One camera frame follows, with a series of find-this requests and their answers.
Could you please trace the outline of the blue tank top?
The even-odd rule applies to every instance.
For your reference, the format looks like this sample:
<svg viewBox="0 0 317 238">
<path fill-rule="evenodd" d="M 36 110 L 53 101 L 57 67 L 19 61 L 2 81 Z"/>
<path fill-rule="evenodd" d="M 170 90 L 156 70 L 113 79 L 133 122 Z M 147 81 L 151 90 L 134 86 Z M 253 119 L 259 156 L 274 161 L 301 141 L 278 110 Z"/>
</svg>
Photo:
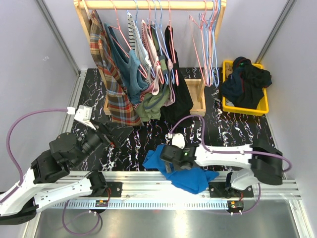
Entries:
<svg viewBox="0 0 317 238">
<path fill-rule="evenodd" d="M 199 167 L 182 171 L 176 171 L 171 167 L 172 172 L 168 173 L 164 161 L 160 158 L 160 154 L 165 147 L 165 145 L 159 145 L 155 150 L 149 150 L 144 159 L 143 167 L 145 169 L 157 169 L 175 187 L 192 194 L 199 194 L 208 188 L 209 182 L 219 176 L 218 172 L 204 170 Z"/>
</svg>

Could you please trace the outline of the pink wire hanger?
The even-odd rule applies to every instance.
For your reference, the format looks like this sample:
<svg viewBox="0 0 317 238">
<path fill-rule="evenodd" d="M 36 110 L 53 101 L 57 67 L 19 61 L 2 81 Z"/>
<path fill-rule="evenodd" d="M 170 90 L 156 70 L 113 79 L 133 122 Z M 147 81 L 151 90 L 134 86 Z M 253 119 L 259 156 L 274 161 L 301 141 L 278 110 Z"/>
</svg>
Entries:
<svg viewBox="0 0 317 238">
<path fill-rule="evenodd" d="M 199 13 L 198 22 L 190 15 L 190 20 L 199 29 L 200 47 L 196 44 L 194 34 L 192 34 L 192 41 L 194 44 L 195 54 L 198 61 L 199 69 L 202 74 L 204 86 L 211 86 L 213 78 L 211 76 L 211 37 L 209 33 L 210 22 L 206 19 L 207 1 L 204 1 L 204 12 Z"/>
</svg>

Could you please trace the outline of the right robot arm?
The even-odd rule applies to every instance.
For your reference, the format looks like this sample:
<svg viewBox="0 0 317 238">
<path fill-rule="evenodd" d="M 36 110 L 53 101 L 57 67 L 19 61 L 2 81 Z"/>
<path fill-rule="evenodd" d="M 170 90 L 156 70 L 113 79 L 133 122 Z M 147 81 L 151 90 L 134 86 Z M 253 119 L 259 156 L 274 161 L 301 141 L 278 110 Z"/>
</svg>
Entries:
<svg viewBox="0 0 317 238">
<path fill-rule="evenodd" d="M 172 144 L 164 146 L 160 159 L 166 165 L 173 165 L 177 171 L 192 170 L 195 167 L 230 166 L 240 170 L 230 172 L 224 185 L 225 193 L 235 197 L 241 191 L 257 183 L 282 185 L 282 152 L 265 141 L 253 144 L 219 147 L 204 145 Z"/>
</svg>

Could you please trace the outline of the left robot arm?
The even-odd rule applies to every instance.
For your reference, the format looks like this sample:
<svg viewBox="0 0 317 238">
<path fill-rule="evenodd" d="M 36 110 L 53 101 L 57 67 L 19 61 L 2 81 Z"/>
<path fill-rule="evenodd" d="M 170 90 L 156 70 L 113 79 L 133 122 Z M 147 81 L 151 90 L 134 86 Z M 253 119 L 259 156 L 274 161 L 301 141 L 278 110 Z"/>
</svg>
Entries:
<svg viewBox="0 0 317 238">
<path fill-rule="evenodd" d="M 119 149 L 132 133 L 131 126 L 96 122 L 83 137 L 71 132 L 60 134 L 49 143 L 23 176 L 23 181 L 0 195 L 1 225 L 20 225 L 60 202 L 77 197 L 101 197 L 109 193 L 105 177 L 98 170 L 59 188 L 58 180 L 93 155 L 100 147 Z"/>
</svg>

